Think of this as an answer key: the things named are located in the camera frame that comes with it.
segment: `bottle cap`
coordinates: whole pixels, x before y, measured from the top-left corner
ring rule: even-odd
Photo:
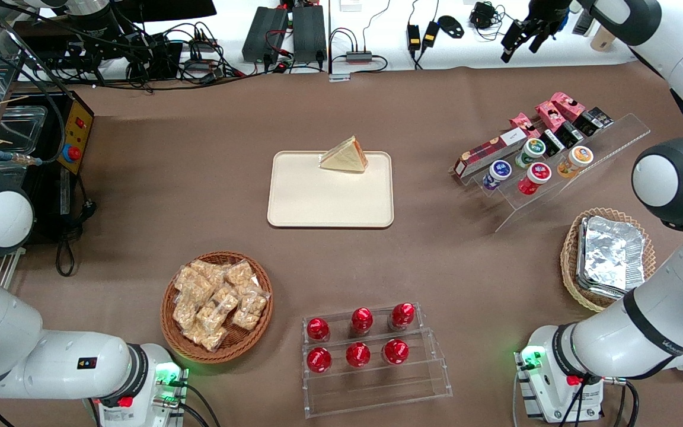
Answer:
[[[365,367],[371,361],[371,349],[363,343],[347,347],[347,363],[353,368]]]
[[[323,347],[312,349],[307,354],[307,368],[309,370],[322,374],[331,367],[331,353]]]
[[[366,332],[374,325],[374,315],[365,307],[358,308],[352,313],[352,328],[357,332]]]
[[[594,161],[594,153],[583,145],[574,146],[569,151],[569,160],[577,167],[588,167]]]
[[[497,181],[505,181],[510,176],[510,173],[513,173],[513,168],[510,166],[510,163],[504,160],[495,160],[489,168],[489,174]]]
[[[400,365],[407,360],[410,354],[410,347],[403,340],[390,340],[383,348],[383,355],[387,362],[393,365]]]
[[[321,318],[311,319],[307,322],[307,337],[315,341],[325,341],[331,335],[328,323]]]
[[[397,305],[391,310],[391,324],[395,327],[407,326],[415,319],[415,306],[409,302]]]
[[[531,163],[529,170],[526,171],[529,181],[534,182],[534,184],[544,184],[550,181],[552,175],[553,171],[550,167],[541,162]]]
[[[524,144],[524,153],[532,159],[542,157],[545,151],[547,151],[547,146],[545,146],[544,142],[540,139],[529,138]]]

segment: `control box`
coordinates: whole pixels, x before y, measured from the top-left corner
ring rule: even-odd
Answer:
[[[281,49],[285,33],[271,31],[286,31],[287,28],[286,9],[257,8],[244,47],[241,48],[244,62],[276,64],[279,60],[276,49]]]
[[[323,22],[323,6],[293,9],[292,37],[296,62],[325,62],[328,59]]]

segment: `packaged snack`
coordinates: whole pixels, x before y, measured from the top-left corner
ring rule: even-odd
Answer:
[[[194,260],[192,262],[192,268],[204,276],[215,290],[223,285],[223,276],[225,276],[225,271],[228,270],[228,268],[223,265],[209,264],[203,260]]]
[[[228,331],[224,327],[220,327],[211,333],[200,322],[196,321],[191,327],[184,329],[183,333],[184,337],[193,343],[203,346],[208,351],[215,351],[223,342]]]
[[[238,327],[243,327],[246,330],[252,330],[257,326],[257,322],[260,321],[260,316],[255,316],[250,314],[248,311],[238,310],[234,314],[234,319],[231,321]]]
[[[225,279],[234,286],[239,295],[244,295],[244,291],[252,286],[260,287],[257,276],[246,260],[242,260],[229,268],[225,272]]]
[[[222,327],[230,312],[231,310],[226,310],[217,305],[215,301],[210,300],[198,311],[197,320],[201,322],[207,332],[216,332]]]
[[[223,283],[223,286],[221,286],[220,289],[216,290],[215,293],[212,294],[212,299],[214,299],[219,304],[230,299],[230,297],[235,299],[236,304],[238,305],[239,293],[236,292],[236,290],[232,288],[230,284],[227,283]]]
[[[207,281],[205,276],[199,274],[191,267],[184,266],[178,273],[173,286],[180,290],[187,297],[204,303],[212,295],[212,284]]]
[[[270,298],[270,293],[257,286],[246,288],[239,302],[239,311],[246,311],[246,313],[260,317],[263,309],[268,305],[268,298]]]
[[[199,306],[195,301],[186,295],[179,295],[178,302],[173,310],[173,320],[186,330],[192,327]]]

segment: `brown table surface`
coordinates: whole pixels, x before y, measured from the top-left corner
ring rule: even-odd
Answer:
[[[495,211],[447,169],[467,148],[507,129],[508,118],[532,114],[559,90],[616,118],[635,113],[652,133],[623,151],[604,178],[495,234]],[[31,247],[15,293],[41,312],[45,328],[165,345],[159,304],[181,264],[215,250],[254,257],[275,290],[268,331],[234,362],[186,363],[224,427],[511,425],[512,351],[539,326],[592,314],[561,284],[558,256],[572,219],[594,206],[634,216],[653,238],[659,263],[683,241],[648,214],[629,184],[640,151],[683,136],[666,83],[638,63],[391,72],[339,84],[325,75],[271,75],[154,95],[79,93],[98,116],[83,169],[98,211],[74,246],[74,278],[55,272],[54,246]],[[353,133],[368,151],[391,155],[394,224],[269,226],[274,154],[328,149]],[[423,306],[454,396],[305,421],[301,318],[402,300]],[[683,426],[683,372],[664,371],[637,388],[640,425]],[[619,392],[605,394],[607,416],[591,425],[612,424]],[[78,401],[0,400],[0,411],[18,427],[91,425]],[[518,413],[521,425],[542,425],[525,418],[520,402]]]

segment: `red box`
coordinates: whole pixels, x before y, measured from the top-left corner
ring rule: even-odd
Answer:
[[[553,101],[553,105],[558,108],[558,111],[563,114],[563,117],[570,122],[574,122],[581,113],[586,111],[585,106],[568,95],[563,94],[563,92],[555,92],[550,100]]]
[[[558,111],[558,108],[556,108],[551,101],[540,103],[537,106],[536,111],[539,114],[539,117],[542,118],[542,122],[547,126],[547,129],[552,130],[553,132],[556,132],[563,122],[566,121],[566,118],[563,117],[563,114]]]
[[[526,117],[526,114],[520,113],[515,119],[510,119],[510,126],[513,128],[520,128],[529,138],[539,138],[542,133],[531,124],[531,120]]]

